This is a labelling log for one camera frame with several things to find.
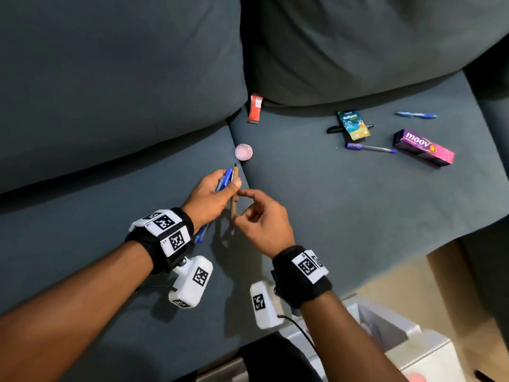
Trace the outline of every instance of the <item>back cushion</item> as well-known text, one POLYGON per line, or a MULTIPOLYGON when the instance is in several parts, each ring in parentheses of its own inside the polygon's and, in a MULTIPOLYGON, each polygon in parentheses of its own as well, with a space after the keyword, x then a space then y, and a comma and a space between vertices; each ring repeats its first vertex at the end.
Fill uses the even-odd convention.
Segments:
POLYGON ((240 0, 0 0, 0 192, 223 120, 240 0))
POLYGON ((509 0, 242 0, 248 86, 304 106, 461 69, 509 32, 509 0))

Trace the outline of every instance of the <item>small packet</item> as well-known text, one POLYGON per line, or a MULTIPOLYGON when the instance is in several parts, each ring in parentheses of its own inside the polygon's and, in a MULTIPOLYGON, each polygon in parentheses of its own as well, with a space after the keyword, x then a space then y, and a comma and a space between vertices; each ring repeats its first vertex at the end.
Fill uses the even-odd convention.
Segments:
POLYGON ((249 110, 249 117, 247 118, 248 123, 259 123, 260 122, 260 111, 262 110, 263 97, 255 94, 251 94, 251 109, 249 110))
POLYGON ((371 135, 357 110, 338 112, 337 117, 353 141, 371 135))

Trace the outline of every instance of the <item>blue pen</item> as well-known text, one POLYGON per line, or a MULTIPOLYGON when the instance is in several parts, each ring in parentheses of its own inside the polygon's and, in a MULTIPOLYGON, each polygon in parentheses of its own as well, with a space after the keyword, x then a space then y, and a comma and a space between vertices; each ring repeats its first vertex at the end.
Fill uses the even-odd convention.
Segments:
POLYGON ((405 112, 405 111, 398 111, 396 115, 404 116, 405 118, 424 118, 424 119, 435 119, 437 117, 435 114, 420 114, 418 112, 405 112))
MULTIPOLYGON (((220 179, 219 184, 217 184, 216 193, 219 192, 220 190, 223 190, 228 185, 228 182, 230 180, 230 176, 232 175, 232 173, 233 173, 233 169, 231 167, 229 167, 228 170, 226 170, 225 175, 222 176, 222 178, 220 179)), ((205 232, 207 231, 209 224, 210 223, 203 225, 200 228, 200 230, 198 231, 198 233, 196 233, 196 236, 194 237, 195 244, 201 244, 201 241, 203 240, 203 236, 205 236, 205 232)))

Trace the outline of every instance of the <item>red packet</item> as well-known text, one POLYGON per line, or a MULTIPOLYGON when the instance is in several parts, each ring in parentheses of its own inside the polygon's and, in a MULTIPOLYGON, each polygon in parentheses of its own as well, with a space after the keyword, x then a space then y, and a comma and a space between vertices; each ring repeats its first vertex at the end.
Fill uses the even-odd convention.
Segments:
POLYGON ((249 111, 248 123, 260 122, 260 111, 262 110, 263 97, 251 94, 251 110, 249 111))

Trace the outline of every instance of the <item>wristband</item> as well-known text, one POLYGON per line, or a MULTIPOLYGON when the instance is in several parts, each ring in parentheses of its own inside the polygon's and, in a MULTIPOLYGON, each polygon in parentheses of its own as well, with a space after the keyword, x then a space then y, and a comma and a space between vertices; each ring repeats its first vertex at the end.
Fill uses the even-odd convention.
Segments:
POLYGON ((291 246, 274 257, 272 264, 275 292, 294 309, 332 289, 329 271, 312 250, 291 246))
POLYGON ((180 208, 162 209, 131 224, 125 241, 136 241, 147 250, 154 268, 152 274, 170 272, 192 245, 194 225, 180 208))

